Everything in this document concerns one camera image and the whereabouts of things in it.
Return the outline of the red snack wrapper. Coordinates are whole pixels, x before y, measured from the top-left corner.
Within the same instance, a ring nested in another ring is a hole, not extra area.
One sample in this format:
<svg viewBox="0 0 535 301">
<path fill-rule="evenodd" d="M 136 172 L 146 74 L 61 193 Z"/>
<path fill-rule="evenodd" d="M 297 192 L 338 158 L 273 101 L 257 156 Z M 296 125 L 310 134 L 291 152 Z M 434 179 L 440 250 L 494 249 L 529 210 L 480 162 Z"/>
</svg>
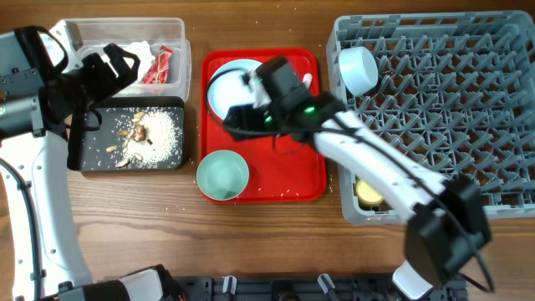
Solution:
<svg viewBox="0 0 535 301">
<path fill-rule="evenodd" d="M 155 60 L 150 66 L 149 70 L 145 73 L 142 84 L 165 84 L 170 70 L 170 60 L 173 54 L 171 48 L 161 46 L 159 53 L 156 55 Z"/>
</svg>

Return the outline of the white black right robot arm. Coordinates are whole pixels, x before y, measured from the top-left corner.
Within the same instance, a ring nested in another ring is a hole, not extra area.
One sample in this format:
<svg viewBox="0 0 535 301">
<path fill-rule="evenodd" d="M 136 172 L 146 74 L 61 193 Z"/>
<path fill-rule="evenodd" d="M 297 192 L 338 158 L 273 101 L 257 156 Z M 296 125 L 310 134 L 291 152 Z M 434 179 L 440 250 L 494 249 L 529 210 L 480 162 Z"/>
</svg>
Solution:
<svg viewBox="0 0 535 301">
<path fill-rule="evenodd" d="M 406 225 L 405 261 L 392 282 L 419 300 L 461 274 L 492 238 L 480 187 L 447 178 L 376 135 L 332 94 L 310 83 L 282 56 L 254 69 L 215 73 L 206 87 L 211 110 L 225 105 L 221 127 L 236 141 L 290 136 L 352 171 L 397 211 Z"/>
</svg>

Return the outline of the light blue rice bowl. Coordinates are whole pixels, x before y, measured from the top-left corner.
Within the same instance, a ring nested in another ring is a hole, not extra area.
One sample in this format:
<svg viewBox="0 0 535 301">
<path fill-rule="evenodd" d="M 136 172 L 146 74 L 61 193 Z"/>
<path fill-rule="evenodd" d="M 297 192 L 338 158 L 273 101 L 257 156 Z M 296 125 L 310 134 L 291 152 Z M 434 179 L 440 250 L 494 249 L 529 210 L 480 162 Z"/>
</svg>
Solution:
<svg viewBox="0 0 535 301">
<path fill-rule="evenodd" d="M 354 96 L 367 93 L 378 83 L 375 58 L 365 47 L 343 49 L 339 54 L 339 68 L 347 90 Z"/>
</svg>

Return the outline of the grey dishwasher rack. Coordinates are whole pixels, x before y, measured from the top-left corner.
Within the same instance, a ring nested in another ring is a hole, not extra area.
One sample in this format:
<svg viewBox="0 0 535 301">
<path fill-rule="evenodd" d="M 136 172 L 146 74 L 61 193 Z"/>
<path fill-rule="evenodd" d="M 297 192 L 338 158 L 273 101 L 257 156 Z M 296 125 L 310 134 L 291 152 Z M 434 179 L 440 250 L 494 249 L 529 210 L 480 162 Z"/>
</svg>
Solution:
<svg viewBox="0 0 535 301">
<path fill-rule="evenodd" d="M 377 85 L 352 95 L 339 54 L 365 47 Z M 534 21 L 524 11 L 352 15 L 326 49 L 329 88 L 376 135 L 482 190 L 490 218 L 534 214 Z"/>
</svg>

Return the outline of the red serving tray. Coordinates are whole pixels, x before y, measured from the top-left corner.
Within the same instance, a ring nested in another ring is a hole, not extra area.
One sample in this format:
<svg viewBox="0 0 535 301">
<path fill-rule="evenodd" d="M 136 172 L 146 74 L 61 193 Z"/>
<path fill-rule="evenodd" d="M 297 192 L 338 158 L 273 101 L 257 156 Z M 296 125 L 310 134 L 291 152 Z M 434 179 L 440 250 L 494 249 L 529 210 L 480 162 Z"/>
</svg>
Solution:
<svg viewBox="0 0 535 301">
<path fill-rule="evenodd" d="M 320 92 L 317 59 L 305 48 L 252 48 L 216 50 L 201 65 L 201 91 L 224 64 L 235 59 L 252 59 L 264 63 L 278 55 L 284 56 L 298 76 L 313 76 L 310 92 Z M 308 145 L 299 144 L 289 136 L 235 141 L 207 113 L 206 96 L 201 97 L 199 121 L 199 158 L 213 151 L 230 150 L 242 156 L 249 168 L 245 190 L 230 204 L 260 202 L 308 202 L 321 196 L 327 186 L 325 159 Z"/>
</svg>

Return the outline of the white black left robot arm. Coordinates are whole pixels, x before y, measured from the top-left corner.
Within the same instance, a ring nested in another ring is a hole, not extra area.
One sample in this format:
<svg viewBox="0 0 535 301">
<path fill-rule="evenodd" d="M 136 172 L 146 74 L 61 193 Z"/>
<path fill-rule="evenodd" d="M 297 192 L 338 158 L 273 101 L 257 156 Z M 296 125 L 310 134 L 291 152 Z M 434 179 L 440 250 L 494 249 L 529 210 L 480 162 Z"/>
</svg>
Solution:
<svg viewBox="0 0 535 301">
<path fill-rule="evenodd" d="M 84 260 L 69 200 L 68 137 L 78 119 L 137 79 L 140 60 L 116 44 L 77 69 L 54 63 L 46 28 L 1 37 L 1 178 L 15 255 L 16 300 L 185 300 L 161 265 L 96 283 Z"/>
</svg>

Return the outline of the mint green bowl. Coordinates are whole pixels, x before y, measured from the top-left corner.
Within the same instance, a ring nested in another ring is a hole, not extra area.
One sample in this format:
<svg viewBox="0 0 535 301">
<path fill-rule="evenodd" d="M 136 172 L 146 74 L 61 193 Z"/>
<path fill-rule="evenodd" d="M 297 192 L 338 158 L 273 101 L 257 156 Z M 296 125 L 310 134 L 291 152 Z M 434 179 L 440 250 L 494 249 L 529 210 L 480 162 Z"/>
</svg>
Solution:
<svg viewBox="0 0 535 301">
<path fill-rule="evenodd" d="M 205 196 L 225 202 L 245 190 L 249 174 L 248 164 L 239 154 L 232 150 L 216 150 L 201 160 L 196 182 Z"/>
</svg>

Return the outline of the white plastic fork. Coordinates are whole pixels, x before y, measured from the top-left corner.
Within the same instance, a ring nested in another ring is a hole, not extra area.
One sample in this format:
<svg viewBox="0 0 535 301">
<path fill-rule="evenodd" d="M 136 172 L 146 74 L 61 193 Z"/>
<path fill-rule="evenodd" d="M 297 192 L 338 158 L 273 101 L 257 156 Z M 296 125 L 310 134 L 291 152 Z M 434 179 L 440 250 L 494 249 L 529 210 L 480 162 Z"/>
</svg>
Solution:
<svg viewBox="0 0 535 301">
<path fill-rule="evenodd" d="M 313 81 L 313 76 L 312 76 L 311 74 L 305 74 L 305 75 L 303 76 L 303 80 L 302 80 L 302 82 L 303 82 L 304 86 L 305 86 L 307 89 L 310 88 L 312 81 Z"/>
</svg>

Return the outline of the clear plastic waste bin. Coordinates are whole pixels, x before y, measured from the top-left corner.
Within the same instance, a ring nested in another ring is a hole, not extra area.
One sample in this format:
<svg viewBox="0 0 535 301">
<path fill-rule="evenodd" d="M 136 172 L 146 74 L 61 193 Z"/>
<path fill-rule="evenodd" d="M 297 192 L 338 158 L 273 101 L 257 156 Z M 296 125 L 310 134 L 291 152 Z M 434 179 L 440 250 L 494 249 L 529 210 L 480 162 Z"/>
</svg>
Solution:
<svg viewBox="0 0 535 301">
<path fill-rule="evenodd" d="M 104 57 L 104 46 L 115 43 L 121 48 L 147 41 L 156 57 L 161 46 L 173 50 L 165 84 L 137 84 L 121 90 L 119 97 L 178 96 L 186 101 L 191 85 L 191 45 L 185 24 L 179 18 L 67 18 L 80 31 L 81 58 L 97 53 Z"/>
</svg>

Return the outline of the light blue plate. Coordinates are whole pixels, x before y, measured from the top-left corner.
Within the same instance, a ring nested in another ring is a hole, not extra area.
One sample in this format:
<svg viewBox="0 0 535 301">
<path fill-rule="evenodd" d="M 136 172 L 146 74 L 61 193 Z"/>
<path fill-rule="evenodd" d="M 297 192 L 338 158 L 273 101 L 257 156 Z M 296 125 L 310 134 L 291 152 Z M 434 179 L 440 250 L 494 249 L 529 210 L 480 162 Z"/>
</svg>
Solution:
<svg viewBox="0 0 535 301">
<path fill-rule="evenodd" d="M 212 76 L 217 79 L 208 90 L 208 103 L 215 115 L 224 120 L 234 105 L 251 105 L 254 96 L 243 84 L 243 70 L 253 71 L 262 63 L 253 59 L 236 59 L 222 65 Z"/>
</svg>

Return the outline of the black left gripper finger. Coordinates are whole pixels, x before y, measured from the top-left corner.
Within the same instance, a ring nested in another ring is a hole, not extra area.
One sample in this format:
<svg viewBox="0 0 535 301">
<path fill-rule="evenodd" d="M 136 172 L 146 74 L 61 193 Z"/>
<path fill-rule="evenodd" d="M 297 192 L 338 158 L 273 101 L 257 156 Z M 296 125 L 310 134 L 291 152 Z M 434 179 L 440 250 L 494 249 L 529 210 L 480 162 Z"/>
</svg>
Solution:
<svg viewBox="0 0 535 301">
<path fill-rule="evenodd" d="M 110 59 L 110 63 L 117 73 L 116 82 L 120 89 L 133 84 L 137 80 L 140 67 L 140 59 L 137 55 L 127 52 L 115 43 L 105 46 L 104 53 Z"/>
<path fill-rule="evenodd" d="M 92 114 L 98 124 L 89 123 L 89 115 Z M 90 108 L 86 111 L 77 110 L 72 115 L 71 124 L 67 125 L 69 130 L 68 140 L 68 159 L 67 167 L 70 170 L 79 170 L 82 162 L 83 138 L 87 132 L 98 131 L 103 123 L 103 117 L 96 108 Z"/>
</svg>

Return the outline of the yellow plastic cup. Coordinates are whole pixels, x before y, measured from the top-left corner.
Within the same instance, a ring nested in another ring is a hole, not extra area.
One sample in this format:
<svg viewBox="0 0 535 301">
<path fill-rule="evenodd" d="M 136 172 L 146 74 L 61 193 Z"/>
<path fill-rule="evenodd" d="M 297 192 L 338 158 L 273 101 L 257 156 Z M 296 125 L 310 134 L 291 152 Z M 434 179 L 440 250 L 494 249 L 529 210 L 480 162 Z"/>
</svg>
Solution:
<svg viewBox="0 0 535 301">
<path fill-rule="evenodd" d="M 359 204 L 362 207 L 377 207 L 384 198 L 375 191 L 365 181 L 357 180 L 354 186 L 354 192 L 358 198 Z"/>
</svg>

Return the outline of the rice and food scraps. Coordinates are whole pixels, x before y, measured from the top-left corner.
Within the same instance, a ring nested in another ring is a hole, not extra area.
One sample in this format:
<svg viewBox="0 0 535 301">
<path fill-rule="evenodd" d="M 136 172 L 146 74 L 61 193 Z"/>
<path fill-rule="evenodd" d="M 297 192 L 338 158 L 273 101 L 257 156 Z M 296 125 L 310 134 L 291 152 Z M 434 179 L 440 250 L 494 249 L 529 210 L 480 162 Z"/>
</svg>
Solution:
<svg viewBox="0 0 535 301">
<path fill-rule="evenodd" d="M 183 110 L 124 108 L 113 119 L 105 151 L 117 170 L 174 169 L 182 161 Z"/>
</svg>

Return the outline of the white crumpled tissue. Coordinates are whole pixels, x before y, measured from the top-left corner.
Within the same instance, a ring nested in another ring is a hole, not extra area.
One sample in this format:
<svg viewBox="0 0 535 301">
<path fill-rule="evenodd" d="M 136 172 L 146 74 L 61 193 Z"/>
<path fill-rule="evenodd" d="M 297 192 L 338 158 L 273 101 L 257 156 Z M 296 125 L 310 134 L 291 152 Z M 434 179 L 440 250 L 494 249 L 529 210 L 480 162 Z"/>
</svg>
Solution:
<svg viewBox="0 0 535 301">
<path fill-rule="evenodd" d="M 152 62 L 155 59 L 155 56 L 152 54 L 150 50 L 150 45 L 147 41 L 133 42 L 125 47 L 125 51 L 131 54 L 135 54 L 140 60 L 140 66 L 138 68 L 138 75 L 136 80 L 136 83 L 140 84 L 145 74 L 152 66 Z"/>
</svg>

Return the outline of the black food waste tray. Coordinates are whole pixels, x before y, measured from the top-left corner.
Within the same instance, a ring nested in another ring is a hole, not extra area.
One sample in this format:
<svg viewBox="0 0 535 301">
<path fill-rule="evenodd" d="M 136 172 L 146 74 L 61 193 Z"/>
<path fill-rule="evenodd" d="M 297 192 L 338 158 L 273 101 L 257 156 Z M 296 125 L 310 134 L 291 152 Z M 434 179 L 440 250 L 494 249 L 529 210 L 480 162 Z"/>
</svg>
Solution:
<svg viewBox="0 0 535 301">
<path fill-rule="evenodd" d="M 98 131 L 87 132 L 83 138 L 82 165 L 80 172 L 96 171 L 128 171 L 117 170 L 110 167 L 111 160 L 108 158 L 105 145 L 111 141 L 113 119 L 123 111 L 124 108 L 141 108 L 141 107 L 171 107 L 181 108 L 183 110 L 184 125 L 184 101 L 178 96 L 147 96 L 147 97 L 126 97 L 107 99 L 104 103 L 96 107 L 103 117 L 103 123 Z M 96 118 L 90 114 L 89 123 L 97 125 Z M 157 170 L 176 170 L 181 164 L 174 169 L 157 169 Z"/>
</svg>

